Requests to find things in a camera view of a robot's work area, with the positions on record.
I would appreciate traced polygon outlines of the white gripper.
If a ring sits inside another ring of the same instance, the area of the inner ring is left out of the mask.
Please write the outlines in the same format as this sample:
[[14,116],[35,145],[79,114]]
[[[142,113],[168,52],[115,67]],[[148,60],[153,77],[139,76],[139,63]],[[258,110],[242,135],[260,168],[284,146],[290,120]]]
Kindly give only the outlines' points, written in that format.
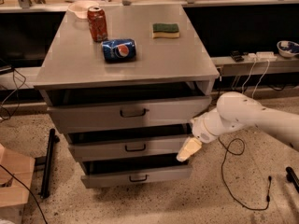
[[191,124],[194,137],[186,139],[177,154],[178,161],[186,161],[202,147],[202,143],[207,144],[216,140],[225,131],[221,116],[216,108],[191,119]]

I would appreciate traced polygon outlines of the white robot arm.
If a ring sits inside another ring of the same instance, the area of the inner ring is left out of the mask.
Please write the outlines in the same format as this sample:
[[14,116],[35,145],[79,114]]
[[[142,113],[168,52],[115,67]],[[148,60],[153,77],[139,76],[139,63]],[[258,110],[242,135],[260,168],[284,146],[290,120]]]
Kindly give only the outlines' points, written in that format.
[[216,107],[191,120],[192,137],[188,137],[177,154],[186,161],[203,144],[216,140],[224,133],[244,127],[256,127],[283,144],[299,151],[299,115],[261,105],[239,92],[226,92]]

